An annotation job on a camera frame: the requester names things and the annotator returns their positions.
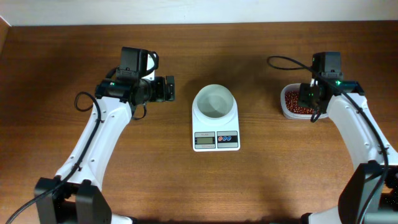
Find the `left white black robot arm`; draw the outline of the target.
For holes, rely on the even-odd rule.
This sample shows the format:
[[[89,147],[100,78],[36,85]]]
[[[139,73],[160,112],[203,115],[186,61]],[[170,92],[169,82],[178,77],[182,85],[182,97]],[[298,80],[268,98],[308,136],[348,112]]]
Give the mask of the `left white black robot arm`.
[[[40,178],[34,193],[41,223],[136,223],[116,215],[101,193],[115,145],[138,106],[175,99],[172,76],[156,77],[159,56],[123,47],[119,66],[89,95],[90,118],[74,150],[52,179]]]

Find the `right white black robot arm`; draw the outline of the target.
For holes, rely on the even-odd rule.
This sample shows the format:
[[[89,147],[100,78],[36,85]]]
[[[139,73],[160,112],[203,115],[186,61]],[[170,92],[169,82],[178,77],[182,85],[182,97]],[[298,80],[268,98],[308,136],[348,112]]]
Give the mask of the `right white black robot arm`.
[[[336,207],[302,215],[301,223],[397,223],[397,151],[374,120],[364,90],[344,79],[341,55],[313,55],[310,83],[299,89],[299,106],[314,110],[338,128],[354,166],[354,174]]]

